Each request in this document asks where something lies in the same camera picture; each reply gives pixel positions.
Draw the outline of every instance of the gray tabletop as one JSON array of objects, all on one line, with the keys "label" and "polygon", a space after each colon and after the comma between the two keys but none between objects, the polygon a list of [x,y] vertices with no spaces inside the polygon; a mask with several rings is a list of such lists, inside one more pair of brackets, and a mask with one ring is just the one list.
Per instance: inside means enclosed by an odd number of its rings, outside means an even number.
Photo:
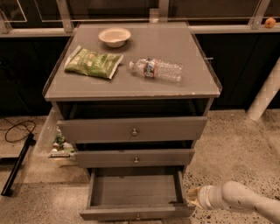
[{"label": "gray tabletop", "polygon": [[[107,47],[98,34],[109,27],[122,27],[131,38],[121,48]],[[123,54],[112,80],[64,72],[67,57],[78,46],[98,53]],[[130,61],[153,57],[183,65],[179,83],[131,75]],[[94,101],[136,98],[209,98],[220,95],[213,75],[193,40],[186,23],[81,24],[45,93],[48,101]]]}]

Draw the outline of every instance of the bottle label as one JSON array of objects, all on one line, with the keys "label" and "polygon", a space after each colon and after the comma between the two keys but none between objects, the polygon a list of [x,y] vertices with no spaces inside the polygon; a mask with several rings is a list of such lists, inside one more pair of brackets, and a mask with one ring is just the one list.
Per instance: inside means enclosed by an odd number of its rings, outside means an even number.
[{"label": "bottle label", "polygon": [[143,67],[143,75],[148,78],[154,78],[158,61],[156,59],[147,59]]}]

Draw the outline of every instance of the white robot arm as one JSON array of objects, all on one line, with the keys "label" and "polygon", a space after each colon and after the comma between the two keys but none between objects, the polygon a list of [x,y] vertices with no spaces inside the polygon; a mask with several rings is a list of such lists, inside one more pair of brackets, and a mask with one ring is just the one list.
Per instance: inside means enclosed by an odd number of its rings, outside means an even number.
[{"label": "white robot arm", "polygon": [[187,193],[187,199],[202,209],[226,209],[241,213],[251,211],[280,224],[280,201],[258,195],[238,182],[195,188]]}]

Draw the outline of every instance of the dresser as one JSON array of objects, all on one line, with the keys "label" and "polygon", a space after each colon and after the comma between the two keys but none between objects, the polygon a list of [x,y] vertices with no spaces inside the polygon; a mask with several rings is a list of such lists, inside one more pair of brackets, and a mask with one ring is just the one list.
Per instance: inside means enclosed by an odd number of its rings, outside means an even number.
[{"label": "dresser", "polygon": [[[131,38],[109,48],[98,34],[122,27]],[[77,46],[123,55],[112,80],[65,73]],[[182,81],[137,77],[130,61],[183,65]],[[45,84],[57,125],[89,178],[84,220],[189,217],[183,175],[221,85],[186,23],[80,24]]]}]

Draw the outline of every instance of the bottle cap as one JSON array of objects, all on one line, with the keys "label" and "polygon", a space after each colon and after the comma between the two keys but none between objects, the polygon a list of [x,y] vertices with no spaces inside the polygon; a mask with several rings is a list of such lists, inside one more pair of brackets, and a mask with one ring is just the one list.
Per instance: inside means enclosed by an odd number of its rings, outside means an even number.
[{"label": "bottle cap", "polygon": [[129,63],[129,68],[130,68],[130,69],[134,69],[134,65],[135,65],[134,62],[131,61],[131,62]]}]

